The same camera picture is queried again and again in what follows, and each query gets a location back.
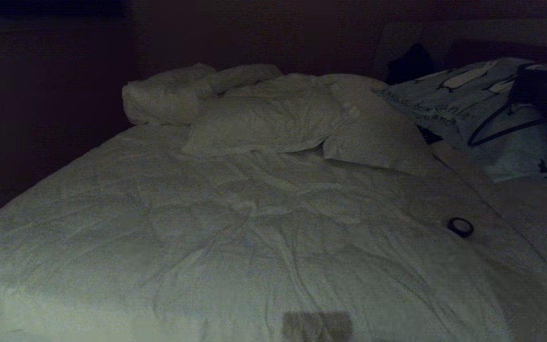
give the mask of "bed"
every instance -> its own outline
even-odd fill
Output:
[[[349,87],[385,85],[270,66],[226,76],[191,126],[128,104],[136,126],[0,210],[0,342],[547,340],[547,182],[492,182],[448,142],[416,143],[382,97],[369,103],[390,115],[373,128],[378,167],[330,158],[330,132],[362,117]],[[206,88],[175,93],[182,120]],[[237,106],[272,103],[327,119],[293,117],[284,132],[302,140],[273,150],[267,130],[248,148],[219,136]],[[448,229],[455,217],[473,234]]]

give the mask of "white comforter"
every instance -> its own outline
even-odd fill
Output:
[[[0,210],[0,340],[547,340],[547,264],[453,171],[187,133],[134,127]]]

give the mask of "wrinkled sheet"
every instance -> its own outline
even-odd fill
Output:
[[[547,340],[547,261],[455,171],[188,132],[131,128],[0,210],[0,341]]]

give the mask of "pillow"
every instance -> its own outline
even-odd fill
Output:
[[[384,82],[356,75],[322,76],[345,106],[353,105],[360,116],[340,125],[324,142],[326,159],[394,169],[414,175],[431,175],[442,166],[432,155],[417,127],[384,99],[373,93]]]
[[[256,85],[237,87],[226,91],[225,96],[284,97],[321,84],[317,76],[288,74]]]
[[[202,78],[199,87],[209,88],[210,94],[218,95],[234,87],[252,85],[279,76],[282,76],[282,72],[275,65],[240,65]]]
[[[316,147],[349,117],[348,110],[318,86],[275,99],[222,97],[207,101],[191,126],[186,154],[220,156],[261,152],[297,152]]]
[[[547,181],[547,124],[530,104],[509,104],[519,68],[547,70],[500,58],[438,72],[378,91],[415,123],[465,153],[494,182]]]
[[[212,93],[210,86],[196,81],[215,71],[198,63],[129,82],[122,88],[128,120],[133,124],[190,124],[198,115],[198,95]]]

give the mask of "black ring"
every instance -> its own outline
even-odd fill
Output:
[[[470,226],[470,229],[468,231],[462,231],[460,229],[457,229],[457,227],[455,226],[456,221],[464,221]],[[450,219],[449,224],[447,225],[447,228],[451,229],[451,231],[453,231],[458,236],[461,236],[462,238],[467,238],[468,236],[472,235],[472,233],[474,232],[474,226],[470,222],[468,222],[466,219],[462,219],[460,217],[453,217],[452,219]]]

